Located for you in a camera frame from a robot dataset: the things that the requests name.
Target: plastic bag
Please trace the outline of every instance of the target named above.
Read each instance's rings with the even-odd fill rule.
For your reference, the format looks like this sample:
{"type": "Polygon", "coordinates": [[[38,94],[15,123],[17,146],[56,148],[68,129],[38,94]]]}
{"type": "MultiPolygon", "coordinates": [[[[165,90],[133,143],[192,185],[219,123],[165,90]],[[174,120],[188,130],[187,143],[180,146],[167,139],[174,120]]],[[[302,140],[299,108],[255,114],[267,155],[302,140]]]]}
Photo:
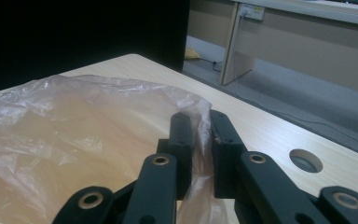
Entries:
{"type": "Polygon", "coordinates": [[[213,197],[210,107],[174,87],[96,76],[47,77],[0,95],[0,223],[51,223],[80,189],[123,188],[177,112],[191,117],[196,139],[177,222],[227,223],[213,197]]]}

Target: wooden table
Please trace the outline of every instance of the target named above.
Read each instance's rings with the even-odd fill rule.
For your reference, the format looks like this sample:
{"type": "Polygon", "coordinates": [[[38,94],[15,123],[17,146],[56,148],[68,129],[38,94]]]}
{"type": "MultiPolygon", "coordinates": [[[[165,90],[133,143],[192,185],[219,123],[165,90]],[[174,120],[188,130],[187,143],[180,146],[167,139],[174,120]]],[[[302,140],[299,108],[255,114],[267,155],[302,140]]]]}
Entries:
{"type": "MultiPolygon", "coordinates": [[[[128,77],[195,92],[210,101],[213,109],[228,115],[249,150],[270,155],[300,189],[315,196],[327,186],[339,185],[358,191],[358,153],[139,55],[122,56],[62,75],[128,77]],[[296,148],[317,156],[323,163],[322,171],[313,174],[297,168],[289,157],[290,151],[296,148]]],[[[235,217],[233,209],[229,210],[232,210],[229,215],[235,217]]]]}

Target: floor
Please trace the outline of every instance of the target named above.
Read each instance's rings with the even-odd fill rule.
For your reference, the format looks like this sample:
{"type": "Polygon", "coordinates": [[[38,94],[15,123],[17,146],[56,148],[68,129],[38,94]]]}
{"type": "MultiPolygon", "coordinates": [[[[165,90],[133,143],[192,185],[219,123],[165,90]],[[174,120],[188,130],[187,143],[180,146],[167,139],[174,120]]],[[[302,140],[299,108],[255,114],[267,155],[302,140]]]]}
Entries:
{"type": "Polygon", "coordinates": [[[225,50],[191,36],[187,46],[202,60],[185,61],[185,75],[358,152],[358,91],[261,60],[223,86],[218,81],[225,50]]]}

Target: crumpled plastic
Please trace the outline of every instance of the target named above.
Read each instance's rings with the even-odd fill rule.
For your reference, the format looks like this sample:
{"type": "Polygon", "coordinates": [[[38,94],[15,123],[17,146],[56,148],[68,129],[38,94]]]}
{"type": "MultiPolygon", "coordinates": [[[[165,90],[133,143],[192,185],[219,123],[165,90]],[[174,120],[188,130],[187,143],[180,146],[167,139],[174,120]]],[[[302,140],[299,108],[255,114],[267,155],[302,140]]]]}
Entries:
{"type": "Polygon", "coordinates": [[[0,223],[51,223],[80,189],[130,184],[177,112],[191,117],[196,139],[177,223],[227,223],[213,197],[210,107],[174,87],[97,76],[52,76],[1,94],[0,223]]]}

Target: metal ring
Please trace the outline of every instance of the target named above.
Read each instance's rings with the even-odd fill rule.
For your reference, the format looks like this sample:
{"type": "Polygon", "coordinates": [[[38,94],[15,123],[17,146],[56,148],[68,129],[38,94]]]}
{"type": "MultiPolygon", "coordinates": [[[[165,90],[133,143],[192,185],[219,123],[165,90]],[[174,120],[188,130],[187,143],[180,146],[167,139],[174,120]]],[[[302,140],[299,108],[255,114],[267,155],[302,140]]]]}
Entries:
{"type": "Polygon", "coordinates": [[[153,164],[155,165],[165,165],[168,162],[170,162],[170,159],[168,159],[167,157],[156,157],[155,159],[153,159],[153,164]]]}
{"type": "Polygon", "coordinates": [[[98,191],[93,191],[93,192],[83,195],[79,199],[79,202],[77,205],[82,209],[91,209],[91,208],[94,208],[94,207],[100,205],[100,203],[102,203],[102,201],[103,201],[103,195],[98,191]],[[87,202],[87,199],[89,197],[95,197],[95,200],[93,200],[92,202],[87,202]]]}
{"type": "Polygon", "coordinates": [[[250,155],[249,160],[254,163],[264,163],[267,161],[266,158],[264,158],[263,156],[256,155],[256,154],[250,155]]]}
{"type": "Polygon", "coordinates": [[[344,207],[350,209],[358,209],[358,199],[344,192],[335,192],[333,194],[334,200],[344,207]]]}

